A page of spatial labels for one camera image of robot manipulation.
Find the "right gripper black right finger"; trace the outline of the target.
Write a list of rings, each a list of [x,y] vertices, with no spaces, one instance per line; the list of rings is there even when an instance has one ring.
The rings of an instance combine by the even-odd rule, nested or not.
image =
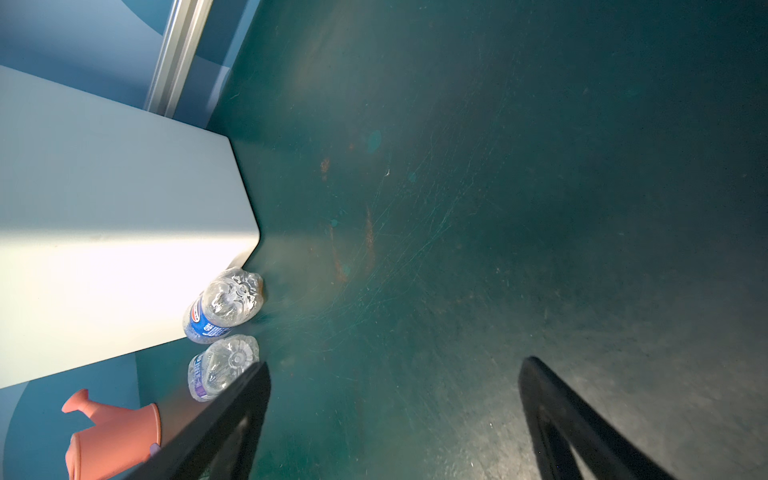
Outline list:
[[[543,479],[580,479],[577,458],[597,479],[673,479],[539,358],[523,360],[518,387]]]

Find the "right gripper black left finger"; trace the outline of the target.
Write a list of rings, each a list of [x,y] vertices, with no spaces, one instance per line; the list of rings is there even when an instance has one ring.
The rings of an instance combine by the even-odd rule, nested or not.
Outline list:
[[[251,365],[131,479],[247,479],[271,395],[265,362]]]

